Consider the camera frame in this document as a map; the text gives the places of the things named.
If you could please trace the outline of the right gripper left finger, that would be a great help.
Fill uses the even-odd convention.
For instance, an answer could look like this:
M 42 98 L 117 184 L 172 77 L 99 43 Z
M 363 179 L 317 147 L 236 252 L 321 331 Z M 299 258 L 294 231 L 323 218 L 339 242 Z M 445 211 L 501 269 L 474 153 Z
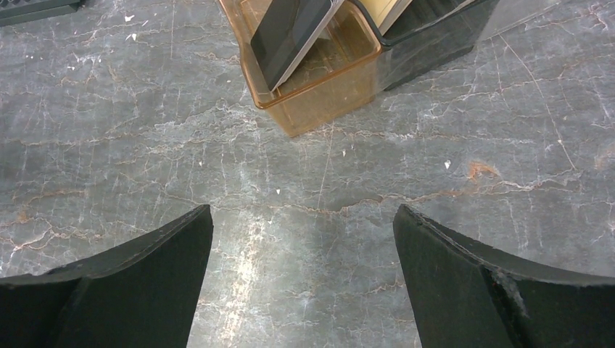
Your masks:
M 3 347 L 185 347 L 212 246 L 210 207 L 40 275 L 1 280 Z

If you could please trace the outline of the amber and black organizer box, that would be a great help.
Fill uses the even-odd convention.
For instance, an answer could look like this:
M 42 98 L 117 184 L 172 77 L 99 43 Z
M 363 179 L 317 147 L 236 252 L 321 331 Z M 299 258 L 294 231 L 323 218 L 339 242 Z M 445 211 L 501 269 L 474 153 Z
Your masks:
M 222 1 L 255 106 L 298 136 L 536 17 L 553 1 L 412 1 L 380 31 L 363 1 L 346 1 L 285 83 L 270 89 L 250 45 L 268 1 Z

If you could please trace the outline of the orange card stack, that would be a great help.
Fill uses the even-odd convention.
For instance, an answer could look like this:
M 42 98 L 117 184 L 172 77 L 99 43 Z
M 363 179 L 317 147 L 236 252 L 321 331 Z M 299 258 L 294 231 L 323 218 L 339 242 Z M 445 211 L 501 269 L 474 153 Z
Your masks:
M 360 0 L 381 34 L 385 34 L 412 0 Z

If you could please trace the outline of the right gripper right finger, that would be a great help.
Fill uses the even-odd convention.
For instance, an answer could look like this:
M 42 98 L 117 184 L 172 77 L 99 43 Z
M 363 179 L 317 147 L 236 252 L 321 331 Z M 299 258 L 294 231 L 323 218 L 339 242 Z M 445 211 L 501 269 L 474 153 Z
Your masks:
M 496 249 L 401 205 L 397 253 L 423 347 L 612 347 L 614 279 Z

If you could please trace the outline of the black credit card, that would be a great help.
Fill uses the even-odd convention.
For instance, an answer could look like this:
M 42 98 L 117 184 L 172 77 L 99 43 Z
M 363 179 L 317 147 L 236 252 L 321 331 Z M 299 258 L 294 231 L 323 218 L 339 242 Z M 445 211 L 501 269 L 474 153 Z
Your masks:
M 269 91 L 296 70 L 341 5 L 341 1 L 329 0 L 270 3 L 250 41 Z

